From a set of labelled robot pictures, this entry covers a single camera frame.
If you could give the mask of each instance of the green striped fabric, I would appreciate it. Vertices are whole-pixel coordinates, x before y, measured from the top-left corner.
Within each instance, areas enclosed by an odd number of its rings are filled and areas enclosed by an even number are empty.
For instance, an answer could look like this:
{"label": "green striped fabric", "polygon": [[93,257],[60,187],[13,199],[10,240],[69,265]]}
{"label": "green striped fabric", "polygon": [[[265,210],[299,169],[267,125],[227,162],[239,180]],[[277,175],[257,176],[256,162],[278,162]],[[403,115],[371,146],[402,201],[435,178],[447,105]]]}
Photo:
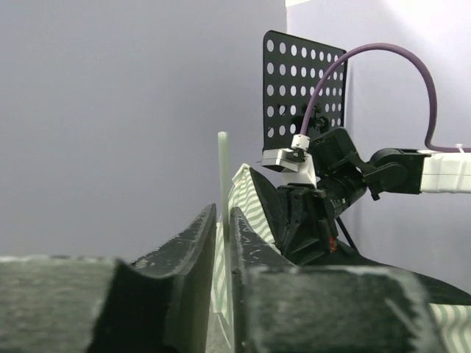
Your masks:
{"label": "green striped fabric", "polygon": [[[253,230],[276,249],[273,234],[266,221],[253,185],[250,167],[247,164],[243,164],[233,177],[233,188],[229,196],[229,210],[232,207],[239,207],[244,212]],[[227,320],[224,243],[221,227],[218,227],[217,231],[215,256],[211,304],[213,311],[221,314]],[[449,352],[471,353],[471,307],[431,304],[431,309],[442,331]],[[226,329],[232,329],[227,324],[222,326]]]}

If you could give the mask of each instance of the white cable tie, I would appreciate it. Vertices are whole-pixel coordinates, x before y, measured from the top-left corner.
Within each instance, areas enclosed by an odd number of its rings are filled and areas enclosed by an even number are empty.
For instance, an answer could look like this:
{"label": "white cable tie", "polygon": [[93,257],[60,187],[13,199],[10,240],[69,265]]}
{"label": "white cable tie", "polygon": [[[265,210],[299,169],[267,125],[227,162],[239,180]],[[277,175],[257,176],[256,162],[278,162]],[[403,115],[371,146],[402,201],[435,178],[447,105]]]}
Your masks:
{"label": "white cable tie", "polygon": [[460,151],[460,153],[464,153],[463,143],[457,143],[456,148]]}

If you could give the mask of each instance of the black wire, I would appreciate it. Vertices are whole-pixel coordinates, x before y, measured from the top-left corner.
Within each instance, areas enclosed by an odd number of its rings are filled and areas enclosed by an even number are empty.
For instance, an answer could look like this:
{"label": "black wire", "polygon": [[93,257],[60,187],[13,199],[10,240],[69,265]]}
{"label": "black wire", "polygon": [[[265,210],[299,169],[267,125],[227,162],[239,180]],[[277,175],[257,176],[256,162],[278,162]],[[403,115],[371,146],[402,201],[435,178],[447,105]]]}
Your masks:
{"label": "black wire", "polygon": [[344,222],[340,219],[340,217],[337,217],[336,221],[337,221],[337,224],[339,225],[339,227],[341,229],[341,232],[344,233],[345,238],[347,239],[348,244],[350,245],[350,247],[352,249],[355,249],[356,251],[358,251],[358,248],[356,247],[355,243],[353,243],[353,239],[352,239],[352,237],[350,237],[350,234],[349,234]]}

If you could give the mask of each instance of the white connector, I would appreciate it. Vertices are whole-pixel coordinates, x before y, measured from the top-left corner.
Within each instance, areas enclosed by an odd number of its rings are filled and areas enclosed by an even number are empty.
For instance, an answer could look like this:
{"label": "white connector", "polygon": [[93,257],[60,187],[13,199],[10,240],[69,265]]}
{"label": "white connector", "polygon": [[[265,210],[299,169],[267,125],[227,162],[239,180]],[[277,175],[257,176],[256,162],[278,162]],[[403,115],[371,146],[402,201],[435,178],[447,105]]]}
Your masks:
{"label": "white connector", "polygon": [[307,151],[309,148],[309,143],[311,139],[305,135],[295,135],[293,136],[293,142],[291,142],[291,149],[297,150],[302,149],[303,151]]}
{"label": "white connector", "polygon": [[284,170],[281,173],[283,184],[308,184],[317,187],[316,171],[312,156],[306,153],[305,157],[305,161],[299,165],[298,172]]}

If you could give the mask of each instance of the robotic arm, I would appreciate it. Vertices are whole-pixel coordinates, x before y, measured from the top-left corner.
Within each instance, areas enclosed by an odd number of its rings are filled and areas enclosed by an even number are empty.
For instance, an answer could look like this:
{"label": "robotic arm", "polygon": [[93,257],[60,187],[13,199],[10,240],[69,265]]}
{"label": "robotic arm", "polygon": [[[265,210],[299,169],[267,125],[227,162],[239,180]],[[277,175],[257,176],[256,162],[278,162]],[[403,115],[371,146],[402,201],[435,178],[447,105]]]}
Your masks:
{"label": "robotic arm", "polygon": [[[430,102],[425,145],[429,150],[381,149],[363,161],[347,130],[330,128],[318,116],[316,100],[322,86],[350,57],[365,51],[384,50],[408,59],[424,79]],[[431,140],[436,126],[437,98],[430,72],[411,52],[391,44],[361,46],[340,56],[319,80],[305,109],[300,133],[291,146],[267,149],[262,165],[282,173],[278,188],[287,222],[277,247],[290,261],[308,265],[337,249],[335,220],[367,190],[374,200],[381,193],[471,193],[471,149],[440,147]],[[309,137],[315,128],[320,135]]]}

